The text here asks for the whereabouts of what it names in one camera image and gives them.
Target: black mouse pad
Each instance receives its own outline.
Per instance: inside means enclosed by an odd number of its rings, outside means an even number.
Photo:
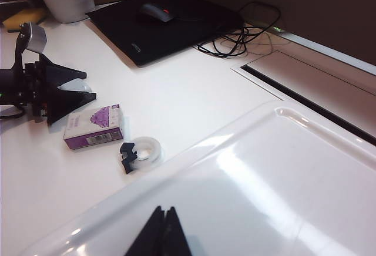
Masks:
[[[139,13],[156,4],[175,18],[162,22]],[[89,12],[92,22],[137,65],[144,65],[243,25],[234,11],[204,0],[124,0]]]

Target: tape roll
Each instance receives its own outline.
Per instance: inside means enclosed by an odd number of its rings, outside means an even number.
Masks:
[[[140,170],[154,166],[161,154],[159,142],[152,137],[138,137],[132,142],[135,144],[133,151],[137,152],[137,159],[129,163],[131,168]]]

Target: computer mouse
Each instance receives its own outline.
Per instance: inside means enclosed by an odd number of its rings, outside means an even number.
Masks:
[[[139,13],[151,16],[162,22],[168,22],[175,18],[175,15],[172,14],[167,8],[156,4],[143,4],[139,9]]]

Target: white tray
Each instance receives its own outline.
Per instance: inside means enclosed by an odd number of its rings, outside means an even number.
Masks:
[[[158,205],[175,206],[193,255],[374,255],[375,167],[373,145],[268,103],[22,255],[124,255]]]

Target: purple box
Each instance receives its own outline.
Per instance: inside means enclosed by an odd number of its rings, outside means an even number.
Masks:
[[[70,149],[123,138],[122,112],[119,105],[71,113],[64,133]]]

